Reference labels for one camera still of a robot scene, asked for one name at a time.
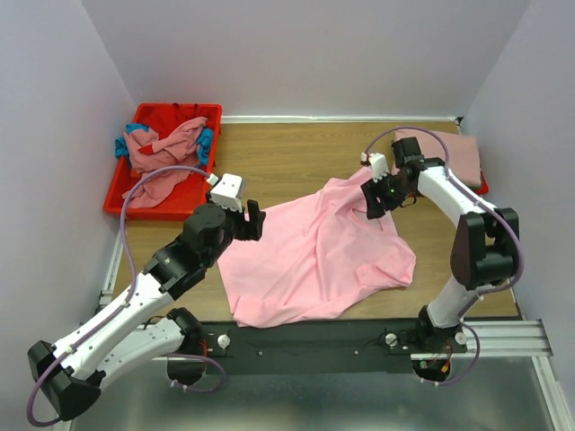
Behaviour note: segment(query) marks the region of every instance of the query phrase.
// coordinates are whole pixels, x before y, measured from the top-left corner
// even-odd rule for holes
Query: red plastic basket
[[[133,122],[141,123],[156,107],[173,105],[172,103],[142,103],[137,107]],[[208,119],[207,127],[214,131],[214,139],[209,153],[208,166],[203,169],[211,172],[216,161],[217,139],[220,134],[222,107],[216,104],[180,104],[182,110],[193,110],[197,117]],[[104,211],[119,216],[124,199],[122,195],[136,184],[137,178],[130,175],[126,157],[120,157],[116,171],[111,179],[108,195],[104,201]],[[209,185],[198,174],[191,174],[186,181],[176,185],[170,196],[160,205],[153,208],[129,208],[127,217],[130,220],[170,220],[181,221],[188,218],[193,210],[206,202]]]

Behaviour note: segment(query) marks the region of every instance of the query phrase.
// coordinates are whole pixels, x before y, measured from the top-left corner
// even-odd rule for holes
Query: robotic arm
[[[53,344],[39,341],[28,351],[32,375],[60,419],[84,413],[102,390],[138,365],[184,347],[190,353],[199,346],[201,326],[183,308],[171,310],[149,329],[135,329],[203,280],[232,240],[261,238],[265,213],[248,200],[246,220],[242,178],[225,174],[221,180],[212,176],[208,181],[215,184],[208,203],[185,221],[173,242],[154,254],[137,275],[135,292],[130,293],[129,287],[78,330]]]
[[[456,226],[451,252],[452,276],[439,296],[420,313],[420,325],[428,336],[433,329],[453,329],[483,294],[496,289],[519,271],[518,215],[499,209],[477,197],[449,174],[438,158],[426,159],[415,137],[392,144],[399,171],[392,175],[382,154],[362,154],[371,166],[372,179],[361,188],[367,202],[367,218],[378,218],[401,207],[417,194],[431,199]],[[493,239],[488,243],[486,238]]]

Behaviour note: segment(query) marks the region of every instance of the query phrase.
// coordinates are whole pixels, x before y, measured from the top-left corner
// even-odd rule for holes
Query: gray wall
[[[76,0],[4,2],[0,58],[0,429],[20,431],[28,347],[96,304],[117,232],[101,210],[113,139],[134,105]]]
[[[136,102],[464,115],[528,0],[84,0]]]
[[[534,0],[479,91],[464,131],[479,137],[490,199],[519,212],[526,273],[515,293],[543,318],[575,411],[575,3]]]

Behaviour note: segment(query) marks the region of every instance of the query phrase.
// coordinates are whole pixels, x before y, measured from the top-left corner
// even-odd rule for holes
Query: pink cloth
[[[362,168],[317,193],[266,210],[259,242],[235,241],[218,265],[240,326],[333,319],[389,287],[408,286],[415,255],[391,215],[367,220]]]
[[[158,134],[149,128],[134,130],[129,135],[124,133],[132,167],[145,177],[149,172],[164,166],[180,164],[196,166],[199,163],[196,139],[206,126],[207,119],[198,117],[179,125],[166,139],[158,139]],[[142,154],[139,148],[151,145],[153,153]],[[145,183],[134,194],[130,208],[155,207],[166,199],[176,184],[186,180],[190,175],[185,171],[166,172]]]
[[[481,187],[482,176],[479,164],[479,150],[475,136],[457,135],[455,133],[435,132],[444,140],[449,149],[450,168],[456,177],[470,187]],[[431,135],[419,130],[397,130],[395,140],[404,137],[417,137],[420,149],[426,158],[439,157],[445,160],[445,153],[441,144]]]

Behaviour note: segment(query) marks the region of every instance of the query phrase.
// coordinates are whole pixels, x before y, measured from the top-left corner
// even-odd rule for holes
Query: pink towel
[[[164,166],[181,164],[196,166],[199,163],[196,139],[206,126],[207,119],[198,117],[182,123],[166,139],[158,139],[158,134],[149,128],[124,133],[132,167],[145,177],[149,172]],[[150,155],[139,152],[140,148],[151,145]],[[129,204],[130,208],[155,207],[166,199],[176,184],[190,175],[185,171],[167,172],[151,179],[140,187]]]
[[[314,195],[268,208],[258,242],[232,242],[218,261],[240,326],[333,319],[389,287],[408,286],[415,255],[391,215],[367,220],[362,168]]]
[[[456,177],[469,187],[481,187],[482,176],[479,164],[479,150],[475,136],[457,135],[455,133],[435,132],[444,140],[449,149],[450,168]],[[445,160],[441,144],[433,137],[419,130],[398,130],[395,140],[404,137],[417,137],[420,149],[426,158],[439,157]]]

